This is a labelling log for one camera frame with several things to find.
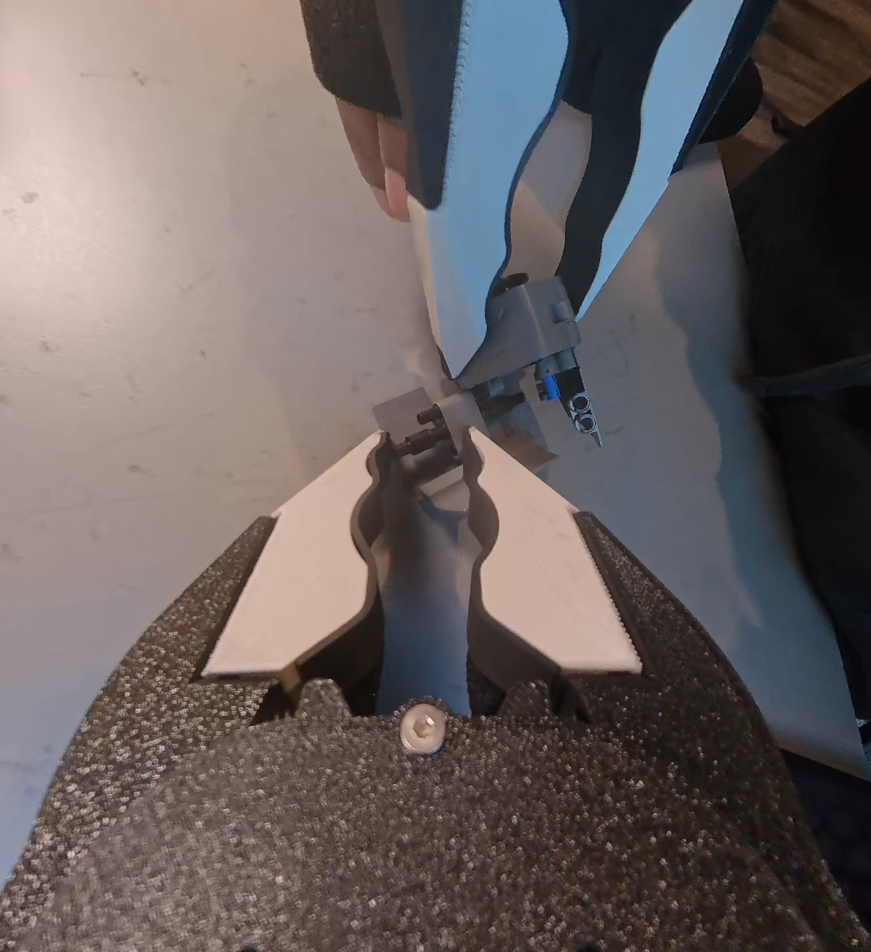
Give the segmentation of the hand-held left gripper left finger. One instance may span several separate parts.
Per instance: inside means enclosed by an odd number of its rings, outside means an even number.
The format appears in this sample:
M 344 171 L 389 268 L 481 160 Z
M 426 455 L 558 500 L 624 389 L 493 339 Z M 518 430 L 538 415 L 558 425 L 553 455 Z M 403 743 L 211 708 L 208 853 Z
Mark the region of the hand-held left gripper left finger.
M 369 620 L 391 462 L 389 435 L 376 430 L 273 513 L 202 678 L 303 675 Z

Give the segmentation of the grey toy brick assembly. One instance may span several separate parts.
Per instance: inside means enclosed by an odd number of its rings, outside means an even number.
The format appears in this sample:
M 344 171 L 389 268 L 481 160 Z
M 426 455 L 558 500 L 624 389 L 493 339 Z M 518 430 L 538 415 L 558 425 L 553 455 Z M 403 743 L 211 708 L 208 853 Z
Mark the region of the grey toy brick assembly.
M 588 442 L 603 445 L 580 364 L 581 334 L 559 277 L 501 279 L 489 294 L 483 344 L 453 379 L 443 365 L 424 384 L 382 402 L 372 414 L 393 449 L 385 510 L 412 506 L 466 511 L 462 443 L 479 429 L 515 462 L 548 481 L 548 448 L 528 397 L 559 407 Z

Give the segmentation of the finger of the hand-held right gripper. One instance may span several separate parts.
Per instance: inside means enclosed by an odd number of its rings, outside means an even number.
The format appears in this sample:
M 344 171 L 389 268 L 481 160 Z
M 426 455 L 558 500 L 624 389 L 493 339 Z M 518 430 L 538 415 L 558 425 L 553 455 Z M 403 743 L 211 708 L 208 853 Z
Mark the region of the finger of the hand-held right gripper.
M 459 376 L 487 335 L 511 257 L 516 182 L 556 107 L 569 57 L 557 1 L 462 2 L 441 201 L 408 202 L 433 338 Z
M 704 134 L 742 64 L 744 2 L 583 2 L 589 149 L 572 202 L 572 305 L 583 315 Z

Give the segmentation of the grey desk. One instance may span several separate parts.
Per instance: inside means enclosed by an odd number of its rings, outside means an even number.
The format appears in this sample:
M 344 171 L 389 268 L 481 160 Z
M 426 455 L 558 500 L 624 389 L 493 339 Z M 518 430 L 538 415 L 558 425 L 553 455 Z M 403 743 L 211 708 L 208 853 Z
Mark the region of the grey desk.
M 714 147 L 582 321 L 598 448 L 555 488 L 690 608 L 784 745 L 867 773 L 739 389 Z M 408 227 L 297 2 L 0 2 L 0 891 L 122 656 L 259 515 L 441 378 Z

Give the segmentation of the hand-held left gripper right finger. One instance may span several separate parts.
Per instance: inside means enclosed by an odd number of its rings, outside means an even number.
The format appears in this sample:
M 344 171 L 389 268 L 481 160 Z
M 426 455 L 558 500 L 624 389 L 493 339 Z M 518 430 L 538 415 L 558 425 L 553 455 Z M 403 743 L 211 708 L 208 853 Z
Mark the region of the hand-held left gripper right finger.
M 467 613 L 474 667 L 485 676 L 640 675 L 576 507 L 475 428 L 463 460 L 468 526 L 481 546 Z

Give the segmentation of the person's right hand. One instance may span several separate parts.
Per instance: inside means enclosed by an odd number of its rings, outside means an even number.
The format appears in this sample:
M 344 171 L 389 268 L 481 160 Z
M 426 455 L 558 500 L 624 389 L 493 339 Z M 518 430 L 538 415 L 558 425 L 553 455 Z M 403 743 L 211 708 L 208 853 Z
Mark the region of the person's right hand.
M 406 133 L 402 120 L 335 99 L 358 171 L 380 208 L 408 223 Z

